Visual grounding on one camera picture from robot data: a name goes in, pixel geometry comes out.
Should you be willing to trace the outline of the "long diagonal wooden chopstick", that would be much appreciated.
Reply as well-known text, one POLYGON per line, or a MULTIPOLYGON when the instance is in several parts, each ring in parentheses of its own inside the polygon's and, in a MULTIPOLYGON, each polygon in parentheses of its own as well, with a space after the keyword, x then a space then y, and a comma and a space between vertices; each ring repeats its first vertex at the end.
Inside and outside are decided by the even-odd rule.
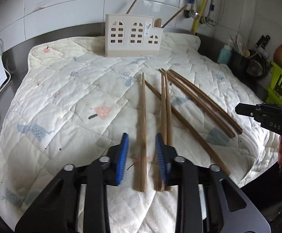
MULTIPOLYGON (((161 94, 151 84, 145 81, 145 85, 160 99, 161 94)), ((199 142, 203 149, 213 159, 213 161, 221 167, 221 169, 228 176, 231 174, 225 163, 221 160, 219 155, 211 148, 211 146, 205 141, 205 139, 195 130, 195 128, 184 118, 180 112, 171 106, 172 114, 180 121, 180 123, 191 133, 191 135, 199 142)))

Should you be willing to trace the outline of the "black kitchen knife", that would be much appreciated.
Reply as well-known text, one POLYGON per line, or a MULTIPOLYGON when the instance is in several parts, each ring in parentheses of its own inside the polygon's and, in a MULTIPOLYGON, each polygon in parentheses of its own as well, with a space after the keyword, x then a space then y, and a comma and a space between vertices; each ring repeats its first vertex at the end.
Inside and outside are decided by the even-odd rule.
POLYGON ((259 40, 255 44, 255 48, 262 48, 263 50, 267 46, 268 42, 270 41, 270 36, 269 35, 262 35, 259 40))

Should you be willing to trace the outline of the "green plastic basket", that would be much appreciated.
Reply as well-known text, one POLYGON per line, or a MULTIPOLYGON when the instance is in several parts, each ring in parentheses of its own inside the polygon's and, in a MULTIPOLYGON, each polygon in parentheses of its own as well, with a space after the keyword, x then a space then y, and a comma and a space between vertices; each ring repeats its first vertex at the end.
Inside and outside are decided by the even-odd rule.
POLYGON ((275 62, 271 62, 272 78, 270 85, 266 88, 268 98, 266 103, 282 105, 282 68, 275 62))

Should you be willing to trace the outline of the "black utensil pot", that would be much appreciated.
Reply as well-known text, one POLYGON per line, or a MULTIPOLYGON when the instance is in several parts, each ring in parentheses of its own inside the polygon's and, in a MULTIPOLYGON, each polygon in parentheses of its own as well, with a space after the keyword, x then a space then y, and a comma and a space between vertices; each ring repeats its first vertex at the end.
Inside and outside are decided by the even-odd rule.
POLYGON ((249 57, 244 57, 233 50, 228 67, 235 76, 260 79, 267 72, 266 59, 257 51, 249 50, 249 53, 249 57))

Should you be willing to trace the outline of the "teal soap bottle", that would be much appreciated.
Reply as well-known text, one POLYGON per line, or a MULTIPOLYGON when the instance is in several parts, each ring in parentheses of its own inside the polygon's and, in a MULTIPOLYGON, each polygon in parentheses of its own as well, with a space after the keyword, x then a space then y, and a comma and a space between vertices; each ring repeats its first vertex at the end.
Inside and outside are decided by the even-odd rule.
POLYGON ((224 45, 220 50, 219 57, 217 58, 218 64, 228 64, 232 56, 232 47, 230 44, 224 45))

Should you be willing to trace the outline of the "white quilted mat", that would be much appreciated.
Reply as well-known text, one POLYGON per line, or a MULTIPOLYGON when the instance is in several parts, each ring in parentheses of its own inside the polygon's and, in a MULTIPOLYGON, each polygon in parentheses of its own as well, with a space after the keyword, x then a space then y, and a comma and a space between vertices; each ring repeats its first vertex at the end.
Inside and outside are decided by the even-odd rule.
POLYGON ((112 232, 173 232, 177 189, 156 190, 155 135, 160 100, 146 91, 147 190, 139 191, 140 89, 160 90, 160 70, 174 70, 215 101, 242 128, 232 137, 176 86, 171 104, 205 139, 242 187, 277 162, 279 136, 237 115, 239 103, 260 99, 228 66, 198 53, 200 39, 165 33, 154 57, 106 57, 104 37, 71 37, 33 47, 28 73, 6 113, 0 134, 0 216, 14 228, 64 165, 90 164, 129 135, 124 180, 109 187, 112 232))

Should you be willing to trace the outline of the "metal water valve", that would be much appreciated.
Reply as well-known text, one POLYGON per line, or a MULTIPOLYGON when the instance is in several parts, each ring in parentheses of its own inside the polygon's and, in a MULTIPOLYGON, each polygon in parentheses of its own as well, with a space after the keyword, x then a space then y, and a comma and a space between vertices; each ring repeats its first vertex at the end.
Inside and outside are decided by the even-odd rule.
POLYGON ((211 19, 211 11, 209 11, 207 16, 200 16, 199 13, 194 10, 184 10, 184 16, 186 18, 200 19, 201 24, 205 24, 208 27, 216 26, 216 21, 211 19))

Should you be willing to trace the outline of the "white house-shaped utensil holder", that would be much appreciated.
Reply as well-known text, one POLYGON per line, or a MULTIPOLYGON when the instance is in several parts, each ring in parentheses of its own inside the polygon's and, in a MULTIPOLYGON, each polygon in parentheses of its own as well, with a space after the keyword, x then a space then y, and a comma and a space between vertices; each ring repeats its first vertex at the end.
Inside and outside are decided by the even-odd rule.
POLYGON ((140 57, 159 54, 163 29, 155 27, 150 16, 107 14, 105 18, 105 55, 140 57))

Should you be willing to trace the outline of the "chopstick in holder left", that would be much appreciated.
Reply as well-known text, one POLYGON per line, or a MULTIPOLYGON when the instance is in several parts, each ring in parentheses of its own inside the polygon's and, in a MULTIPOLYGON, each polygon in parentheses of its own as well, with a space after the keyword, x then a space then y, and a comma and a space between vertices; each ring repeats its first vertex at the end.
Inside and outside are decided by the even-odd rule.
POLYGON ((129 7, 129 9, 127 10, 126 14, 129 14, 129 13, 131 12, 132 8, 135 6, 135 4, 136 4, 137 1, 138 1, 138 0, 134 0, 134 1, 133 1, 133 3, 131 4, 131 6, 129 7))

